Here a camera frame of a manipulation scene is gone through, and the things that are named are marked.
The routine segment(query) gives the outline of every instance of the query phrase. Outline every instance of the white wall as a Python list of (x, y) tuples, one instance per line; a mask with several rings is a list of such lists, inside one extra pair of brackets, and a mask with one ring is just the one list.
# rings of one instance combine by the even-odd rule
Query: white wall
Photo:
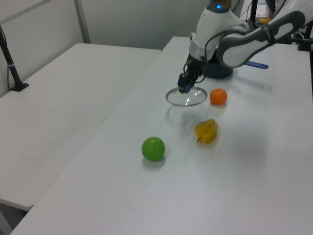
[[(7, 6), (8, 11), (16, 13), (11, 4)], [(74, 0), (48, 1), (1, 26), (21, 80), (30, 77), (74, 44), (83, 42)], [(7, 92), (6, 61), (0, 51), (0, 97)]]
[(153, 49), (163, 49), (173, 36), (189, 37), (210, 3), (210, 0), (79, 1), (91, 43)]

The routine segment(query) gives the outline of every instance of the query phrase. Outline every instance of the floor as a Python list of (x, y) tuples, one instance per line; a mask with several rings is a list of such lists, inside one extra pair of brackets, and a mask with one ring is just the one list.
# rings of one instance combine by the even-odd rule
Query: floor
[(26, 214), (26, 211), (0, 203), (0, 235), (9, 235)]

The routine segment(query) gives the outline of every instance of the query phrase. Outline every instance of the blue handle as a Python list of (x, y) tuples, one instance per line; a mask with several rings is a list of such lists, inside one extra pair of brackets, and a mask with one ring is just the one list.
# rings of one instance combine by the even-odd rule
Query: blue handle
[(246, 62), (246, 65), (256, 67), (259, 69), (264, 69), (264, 70), (268, 69), (268, 65), (264, 65), (264, 64), (260, 64), (260, 63), (252, 62), (252, 61)]

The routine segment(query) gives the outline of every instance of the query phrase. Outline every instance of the toy fruit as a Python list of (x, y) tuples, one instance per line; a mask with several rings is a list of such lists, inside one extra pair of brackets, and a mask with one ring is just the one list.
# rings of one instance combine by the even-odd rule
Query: toy fruit
[(217, 123), (214, 119), (203, 121), (195, 126), (195, 133), (198, 136), (198, 141), (209, 144), (213, 142), (217, 135)]
[(141, 152), (150, 161), (162, 160), (165, 153), (164, 142), (158, 137), (149, 137), (142, 144)]
[(211, 91), (210, 100), (212, 104), (221, 105), (227, 101), (227, 92), (222, 88)]

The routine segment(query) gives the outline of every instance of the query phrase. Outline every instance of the black mount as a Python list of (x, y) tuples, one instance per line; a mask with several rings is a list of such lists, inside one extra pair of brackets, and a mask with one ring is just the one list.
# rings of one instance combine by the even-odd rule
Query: black mount
[(16, 91), (16, 92), (20, 92), (20, 91), (24, 90), (26, 87), (28, 87), (29, 84), (23, 83), (19, 77), (19, 74), (18, 74), (18, 72), (15, 68), (15, 65), (14, 65), (13, 59), (12, 59), (11, 54), (9, 52), (9, 49), (8, 49), (8, 46), (6, 43), (6, 39), (5, 39), (5, 35), (4, 35), (4, 32), (1, 28), (1, 26), (0, 26), (0, 46), (1, 46), (5, 60), (8, 64), (8, 67), (11, 71), (12, 77), (13, 77), (14, 82), (15, 82), (15, 86), (11, 90)]
[(204, 66), (203, 74), (209, 78), (226, 78), (233, 73), (234, 69), (226, 67), (222, 65), (217, 57), (216, 57), (216, 50), (210, 60), (207, 61), (206, 67)]

